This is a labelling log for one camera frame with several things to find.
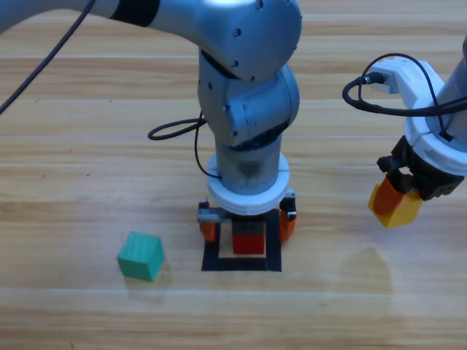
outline gray robot arm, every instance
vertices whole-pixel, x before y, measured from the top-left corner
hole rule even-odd
[[[0,33],[88,0],[0,1]],[[96,0],[91,14],[175,34],[199,47],[198,97],[215,135],[217,170],[234,193],[261,193],[279,171],[282,132],[298,113],[287,65],[301,35],[296,0]]]
[[[88,0],[0,1],[0,33],[52,9],[82,11]],[[92,14],[176,34],[243,80],[281,69],[301,34],[293,0],[96,0]]]

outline yellow block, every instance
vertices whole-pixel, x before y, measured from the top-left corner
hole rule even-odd
[[[397,226],[408,225],[415,220],[418,211],[422,207],[423,200],[420,198],[418,192],[407,193],[404,195],[401,203],[397,209],[390,214],[378,215],[373,210],[373,202],[377,196],[377,190],[379,184],[374,188],[373,194],[371,195],[368,207],[373,212],[374,216],[385,226],[386,228],[395,228]]]

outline wood grain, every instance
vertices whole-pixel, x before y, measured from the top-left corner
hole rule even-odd
[[[91,16],[0,118],[0,349],[467,348],[467,187],[385,230],[367,209],[404,121],[341,90],[388,52],[446,78],[467,33],[465,0],[303,0],[290,61],[301,110],[283,152],[298,193],[282,273],[203,273],[196,208],[207,196],[193,135],[149,130],[197,117],[198,49]],[[0,36],[0,98],[76,18],[55,11]],[[366,91],[378,104],[398,96]],[[214,150],[208,127],[200,156]],[[131,230],[166,251],[154,283],[124,279]]]

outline black square marker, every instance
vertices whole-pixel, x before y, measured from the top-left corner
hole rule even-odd
[[[274,271],[282,272],[279,239],[279,209],[266,214],[266,257],[222,257],[220,250],[220,224],[216,224],[215,242],[204,244],[202,271]]]

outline red block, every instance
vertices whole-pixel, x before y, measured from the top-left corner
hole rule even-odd
[[[234,254],[264,254],[264,234],[234,234],[232,239]]]

